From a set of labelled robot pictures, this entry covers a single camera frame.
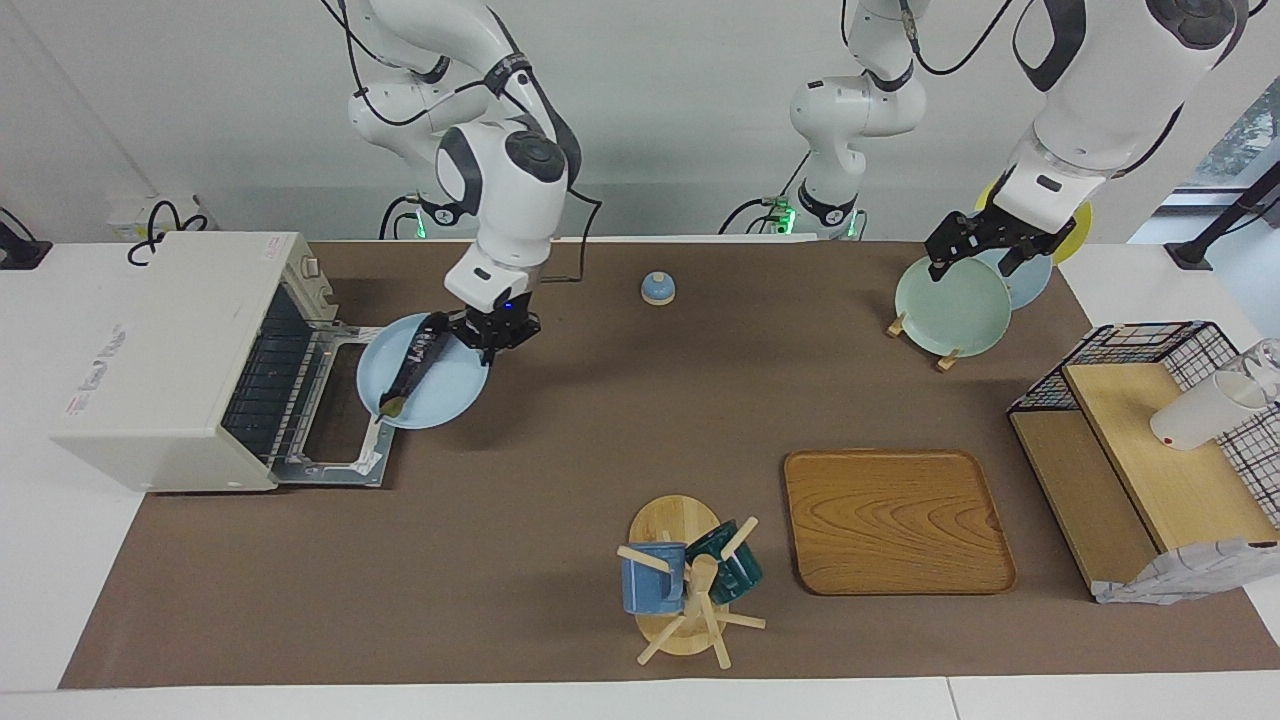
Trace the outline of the dark purple eggplant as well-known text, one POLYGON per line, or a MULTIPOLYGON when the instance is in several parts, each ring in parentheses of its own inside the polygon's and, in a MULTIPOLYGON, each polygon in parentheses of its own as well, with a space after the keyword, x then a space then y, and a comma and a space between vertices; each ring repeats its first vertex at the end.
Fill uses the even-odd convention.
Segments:
POLYGON ((376 421, 398 418, 411 395, 421 384, 429 369, 443 355, 448 341, 430 346, 425 342, 425 318, 419 323, 390 387, 380 396, 376 421))

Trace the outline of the white toaster oven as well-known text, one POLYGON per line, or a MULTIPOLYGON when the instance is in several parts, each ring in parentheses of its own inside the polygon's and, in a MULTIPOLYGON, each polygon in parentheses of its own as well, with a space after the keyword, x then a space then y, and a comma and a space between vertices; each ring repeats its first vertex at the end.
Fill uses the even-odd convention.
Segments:
POLYGON ((378 334, 330 296, 302 234, 169 233, 52 441, 142 493, 379 487, 389 427, 346 462, 305 451, 338 352, 378 334))

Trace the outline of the pale green plate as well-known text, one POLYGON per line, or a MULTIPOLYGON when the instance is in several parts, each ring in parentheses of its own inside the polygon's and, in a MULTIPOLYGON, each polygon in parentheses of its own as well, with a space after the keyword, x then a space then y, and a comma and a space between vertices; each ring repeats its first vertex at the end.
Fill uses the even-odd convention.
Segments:
POLYGON ((973 357, 1006 334, 1012 315, 998 273, 965 258, 936 281, 928 258, 914 261, 895 290, 895 324, 918 347, 938 357, 973 357))

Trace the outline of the yellow plate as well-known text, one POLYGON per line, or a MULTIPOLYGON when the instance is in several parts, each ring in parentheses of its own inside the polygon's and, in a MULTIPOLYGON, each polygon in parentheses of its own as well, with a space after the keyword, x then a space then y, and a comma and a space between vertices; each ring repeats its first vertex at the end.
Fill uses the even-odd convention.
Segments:
MULTIPOLYGON (((979 211, 986 208, 989 199, 995 193, 995 186, 996 182, 992 181, 983 188, 983 191, 978 196, 978 200, 975 201, 974 206, 975 210, 979 211)), ((1075 222, 1075 227, 1068 233, 1066 238, 1057 246, 1057 249, 1051 255, 1052 261, 1056 266, 1060 266, 1069 258, 1075 255, 1085 243, 1093 223, 1092 204, 1088 201, 1082 204, 1073 214, 1073 220, 1075 222)))

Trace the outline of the wooden plate rack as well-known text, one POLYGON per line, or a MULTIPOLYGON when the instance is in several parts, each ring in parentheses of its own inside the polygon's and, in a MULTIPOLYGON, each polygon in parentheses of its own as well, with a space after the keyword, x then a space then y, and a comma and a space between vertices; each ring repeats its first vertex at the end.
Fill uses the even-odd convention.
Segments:
MULTIPOLYGON (((895 318, 895 319, 893 319, 893 320, 892 320, 892 322, 891 322, 891 323, 890 323, 890 324, 888 324, 888 325, 887 325, 887 327, 884 328, 884 334, 886 334, 886 336, 888 336, 890 338, 899 338, 899 337, 902 337, 902 336, 904 336, 904 333, 905 333, 905 331, 906 331, 906 329, 905 329, 905 325, 906 325, 906 319, 908 319, 908 314, 906 314, 906 313, 900 313, 900 314, 899 314, 899 315, 897 315, 897 316, 896 316, 896 318, 895 318)), ((940 359, 938 359, 938 360, 937 360, 937 363, 934 364, 934 369, 936 369, 936 370, 937 370, 938 373, 946 373, 946 372, 948 372, 948 370, 950 370, 950 369, 951 369, 951 368, 952 368, 952 366, 954 366, 954 365, 955 365, 955 364, 957 363, 957 360, 960 359, 960 352, 961 352, 961 350, 960 350, 960 348, 954 348, 954 350, 951 350, 951 351, 950 351, 948 354, 946 354, 946 355, 943 355, 943 356, 940 356, 940 359)))

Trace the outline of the brown table mat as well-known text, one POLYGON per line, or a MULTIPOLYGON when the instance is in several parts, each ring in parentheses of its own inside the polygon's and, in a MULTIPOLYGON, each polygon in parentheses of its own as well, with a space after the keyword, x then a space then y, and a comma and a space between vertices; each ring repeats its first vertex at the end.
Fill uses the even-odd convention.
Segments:
POLYGON ((909 243, 602 243, 540 290, 541 333, 483 395, 399 434, 379 489, 150 495, 65 688, 586 682, 716 675, 636 664, 616 546, 689 495, 755 516, 763 583, 732 678, 1280 669, 1243 591, 1096 603, 1005 411, 1089 329, 1056 275, 992 351, 940 374, 884 337, 909 243), (672 304, 640 296, 675 278, 672 304), (992 596, 819 597, 794 575, 783 461, 805 448, 960 448, 1018 570, 992 596))

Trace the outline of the white cup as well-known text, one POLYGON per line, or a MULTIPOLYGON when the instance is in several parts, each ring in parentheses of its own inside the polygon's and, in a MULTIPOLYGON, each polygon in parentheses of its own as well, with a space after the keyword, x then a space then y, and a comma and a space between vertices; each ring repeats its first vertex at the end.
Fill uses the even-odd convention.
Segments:
POLYGON ((1193 450, 1262 413, 1279 396, 1275 383, 1219 370, 1160 409, 1149 429, 1171 448, 1193 450))

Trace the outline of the wooden mug tree stand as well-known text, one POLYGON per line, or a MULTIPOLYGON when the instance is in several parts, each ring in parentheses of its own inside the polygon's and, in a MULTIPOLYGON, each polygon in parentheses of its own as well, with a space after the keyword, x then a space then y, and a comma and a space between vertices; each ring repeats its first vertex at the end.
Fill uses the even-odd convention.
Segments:
MULTIPOLYGON (((723 521, 704 502, 686 495, 666 495, 654 498, 639 510, 628 528, 628 538, 622 544, 680 542, 687 547, 721 523, 723 521)), ((748 538, 758 525, 756 518, 736 523, 739 533, 724 548, 722 553, 724 559, 735 553, 741 543, 748 544, 748 538)), ((718 562, 709 555, 696 556, 691 564, 685 559, 684 609, 678 614, 632 615, 627 612, 635 619, 637 629, 646 641, 645 648, 637 656, 637 664, 646 665, 659 653, 694 656, 712 651, 718 667, 727 670, 732 666, 732 660, 724 643, 726 629, 728 626, 765 628, 764 619, 737 614, 731 609, 732 603, 717 605, 712 602, 709 589, 716 579, 717 569, 718 562)))

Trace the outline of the wooden tray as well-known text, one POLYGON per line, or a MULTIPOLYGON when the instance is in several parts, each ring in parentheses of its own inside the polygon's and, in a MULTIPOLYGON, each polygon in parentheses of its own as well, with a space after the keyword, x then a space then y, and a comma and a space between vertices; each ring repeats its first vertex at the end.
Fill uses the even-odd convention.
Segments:
POLYGON ((799 450, 783 488, 814 596, 979 596, 1018 582, 980 462, 957 448, 799 450))

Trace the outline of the wooden shelf box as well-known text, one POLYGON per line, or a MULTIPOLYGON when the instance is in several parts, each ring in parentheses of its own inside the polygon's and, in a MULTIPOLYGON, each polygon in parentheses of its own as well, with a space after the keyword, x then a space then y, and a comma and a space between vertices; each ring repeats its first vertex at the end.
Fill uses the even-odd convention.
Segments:
POLYGON ((1164 366, 1074 365, 1065 378, 1078 410, 1009 419, 1089 592, 1093 582, 1130 582, 1183 546, 1280 543, 1217 445, 1175 450, 1151 432, 1149 419, 1180 393, 1164 366))

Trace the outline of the clear glass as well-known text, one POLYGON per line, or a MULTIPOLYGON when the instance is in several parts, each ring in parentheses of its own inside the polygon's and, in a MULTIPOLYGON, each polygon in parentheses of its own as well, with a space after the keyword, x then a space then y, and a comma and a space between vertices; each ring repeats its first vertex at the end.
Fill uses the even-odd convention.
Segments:
POLYGON ((1238 370, 1251 400, 1280 402, 1280 338, 1265 338, 1238 356, 1238 370))

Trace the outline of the blue mug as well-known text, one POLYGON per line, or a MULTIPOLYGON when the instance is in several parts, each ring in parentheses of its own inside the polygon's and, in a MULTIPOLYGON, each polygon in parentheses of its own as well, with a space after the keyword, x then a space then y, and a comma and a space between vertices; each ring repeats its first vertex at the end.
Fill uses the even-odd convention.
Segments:
POLYGON ((621 544, 622 605, 632 615, 671 615, 684 609, 686 544, 621 544))

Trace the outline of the dark green mug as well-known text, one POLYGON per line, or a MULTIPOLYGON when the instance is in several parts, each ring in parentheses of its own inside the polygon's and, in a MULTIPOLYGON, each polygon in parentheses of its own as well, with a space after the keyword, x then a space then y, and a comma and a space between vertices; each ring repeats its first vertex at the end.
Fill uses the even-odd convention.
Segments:
POLYGON ((728 559, 722 556, 731 539, 739 533, 739 524, 730 519, 695 539, 686 547, 689 564, 696 556, 709 555, 718 562, 709 597, 713 603, 727 605, 751 592, 764 577, 760 564, 746 543, 741 543, 728 559))

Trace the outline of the black table clamp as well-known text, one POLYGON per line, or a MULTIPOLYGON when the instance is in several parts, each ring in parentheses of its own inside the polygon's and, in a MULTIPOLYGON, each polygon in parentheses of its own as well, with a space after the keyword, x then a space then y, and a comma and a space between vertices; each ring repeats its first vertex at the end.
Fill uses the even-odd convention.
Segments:
POLYGON ((51 241, 37 238, 23 220, 0 206, 0 270, 32 270, 52 246, 51 241))

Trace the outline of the white wall socket box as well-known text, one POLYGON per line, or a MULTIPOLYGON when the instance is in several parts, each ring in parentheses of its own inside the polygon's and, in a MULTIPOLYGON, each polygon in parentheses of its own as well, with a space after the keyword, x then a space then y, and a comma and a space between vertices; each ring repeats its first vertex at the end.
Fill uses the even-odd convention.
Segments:
POLYGON ((212 214, 198 201, 195 195, 177 195, 177 196, 129 196, 123 199, 114 199, 111 201, 110 213, 108 214, 108 228, 111 233, 111 240, 115 242, 128 242, 138 243, 146 241, 148 219, 152 210, 161 202, 168 201, 175 206, 175 213, 178 219, 173 218, 173 213, 163 208, 157 219, 154 223, 154 229, 156 233, 161 231, 177 229, 179 222, 189 222, 192 217, 205 217, 207 219, 207 225, 212 228, 215 222, 212 214))

